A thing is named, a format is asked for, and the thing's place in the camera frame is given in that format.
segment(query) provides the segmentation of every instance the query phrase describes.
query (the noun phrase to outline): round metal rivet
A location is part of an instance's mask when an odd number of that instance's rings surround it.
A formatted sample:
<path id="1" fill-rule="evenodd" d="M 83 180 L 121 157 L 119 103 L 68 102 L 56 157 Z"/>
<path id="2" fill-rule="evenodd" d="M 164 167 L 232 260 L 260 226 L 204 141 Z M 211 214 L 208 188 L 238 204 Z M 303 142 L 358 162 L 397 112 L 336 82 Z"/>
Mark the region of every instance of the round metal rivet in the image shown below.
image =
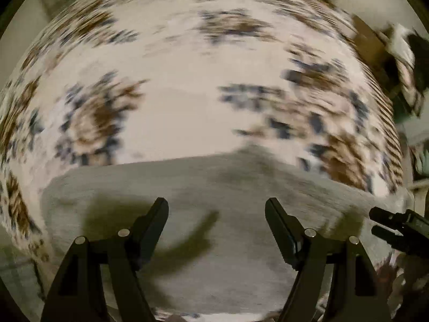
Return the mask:
<path id="1" fill-rule="evenodd" d="M 76 243 L 77 245 L 81 245 L 81 244 L 85 243 L 85 241 L 86 241 L 86 238 L 85 238 L 85 237 L 83 237 L 83 236 L 79 236 L 79 237 L 77 237 L 77 238 L 76 238 L 75 243 Z"/>
<path id="2" fill-rule="evenodd" d="M 122 229 L 117 232 L 117 235 L 119 237 L 127 237 L 129 234 L 130 234 L 130 230 L 128 229 Z"/>
<path id="3" fill-rule="evenodd" d="M 350 236 L 349 241 L 354 245 L 357 245 L 359 243 L 359 238 L 357 238 L 356 236 Z"/>
<path id="4" fill-rule="evenodd" d="M 317 235 L 316 230 L 313 230 L 313 229 L 305 229 L 304 233 L 305 233 L 308 237 L 316 237 L 316 235 Z"/>

